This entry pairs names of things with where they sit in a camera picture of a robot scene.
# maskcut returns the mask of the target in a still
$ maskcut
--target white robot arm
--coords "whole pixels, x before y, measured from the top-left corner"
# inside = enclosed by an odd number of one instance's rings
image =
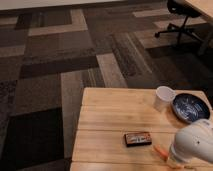
[[[201,119],[179,130],[170,155],[180,163],[188,163],[192,157],[213,163],[213,124]]]

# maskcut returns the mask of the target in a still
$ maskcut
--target office chair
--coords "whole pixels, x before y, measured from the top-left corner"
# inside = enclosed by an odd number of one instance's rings
[[[191,18],[199,17],[201,14],[192,9],[191,7],[185,6],[183,4],[177,3],[175,0],[168,0],[167,7],[170,13],[185,15],[185,20],[182,26],[177,26],[175,24],[170,23],[167,27],[167,30],[160,31],[155,33],[155,37],[159,38],[161,33],[178,33],[177,36],[177,46],[180,44],[182,34],[186,34],[187,36],[202,42],[202,40],[194,33],[193,28],[186,28],[186,23]]]

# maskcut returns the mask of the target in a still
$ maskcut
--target wooden table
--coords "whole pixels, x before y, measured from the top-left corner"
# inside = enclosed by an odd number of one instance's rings
[[[188,92],[202,98],[201,91]],[[169,171],[153,146],[126,148],[123,135],[149,131],[153,144],[168,149],[174,133],[186,126],[167,108],[153,107],[155,90],[86,88],[73,151],[71,171]],[[197,170],[212,171],[213,165],[193,159]]]
[[[202,46],[200,47],[198,54],[204,54],[209,42],[213,37],[213,0],[184,0],[186,4],[200,12],[204,19],[207,20],[212,25],[212,29],[209,31],[209,34],[206,36]]]

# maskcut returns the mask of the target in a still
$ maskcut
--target blue bowl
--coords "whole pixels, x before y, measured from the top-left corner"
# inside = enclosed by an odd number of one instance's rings
[[[178,94],[173,100],[172,108],[176,116],[186,123],[210,118],[207,104],[192,94]]]

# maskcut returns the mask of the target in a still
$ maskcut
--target paper cup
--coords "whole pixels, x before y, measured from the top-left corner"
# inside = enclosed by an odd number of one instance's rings
[[[160,86],[156,90],[156,98],[154,102],[154,108],[159,112],[166,109],[171,102],[175,99],[175,91],[166,86]]]

